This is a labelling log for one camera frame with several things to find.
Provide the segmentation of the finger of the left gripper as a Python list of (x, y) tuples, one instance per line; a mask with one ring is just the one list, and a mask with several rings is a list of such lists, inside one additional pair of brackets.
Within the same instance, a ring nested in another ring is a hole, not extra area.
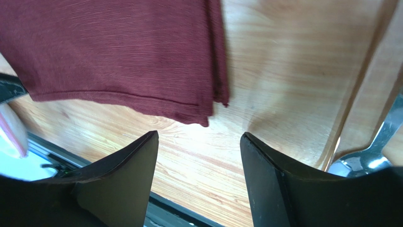
[(0, 103), (8, 103), (18, 97), (27, 95), (28, 91), (21, 80), (13, 75), (0, 74)]

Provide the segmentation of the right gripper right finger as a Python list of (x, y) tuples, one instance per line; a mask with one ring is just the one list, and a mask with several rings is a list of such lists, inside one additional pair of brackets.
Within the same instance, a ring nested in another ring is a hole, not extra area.
[(403, 169), (345, 178), (305, 165), (249, 132), (240, 139), (256, 227), (400, 227)]

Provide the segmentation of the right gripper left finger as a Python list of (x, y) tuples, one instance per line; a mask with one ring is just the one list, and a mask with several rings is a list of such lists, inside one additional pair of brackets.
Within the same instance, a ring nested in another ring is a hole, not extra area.
[(3, 227), (141, 227), (158, 156), (149, 131), (123, 149), (62, 177), (0, 179)]

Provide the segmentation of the dark red cloth napkin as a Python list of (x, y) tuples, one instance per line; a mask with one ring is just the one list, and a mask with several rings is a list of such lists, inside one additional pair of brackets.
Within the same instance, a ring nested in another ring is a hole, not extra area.
[(218, 0), (3, 0), (0, 52), (34, 101), (209, 125), (229, 102)]

